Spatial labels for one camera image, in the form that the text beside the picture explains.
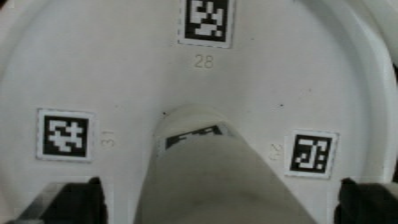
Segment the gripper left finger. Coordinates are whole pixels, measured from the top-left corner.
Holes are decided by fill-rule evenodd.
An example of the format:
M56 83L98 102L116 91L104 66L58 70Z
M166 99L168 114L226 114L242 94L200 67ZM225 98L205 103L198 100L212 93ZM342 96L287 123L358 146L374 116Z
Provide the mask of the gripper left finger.
M102 179L52 183L11 224L109 224Z

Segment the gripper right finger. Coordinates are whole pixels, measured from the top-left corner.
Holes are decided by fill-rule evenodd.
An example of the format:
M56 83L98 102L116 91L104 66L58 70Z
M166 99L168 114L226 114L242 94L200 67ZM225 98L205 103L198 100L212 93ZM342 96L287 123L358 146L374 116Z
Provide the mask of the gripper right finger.
M335 224L398 224L398 183L342 180Z

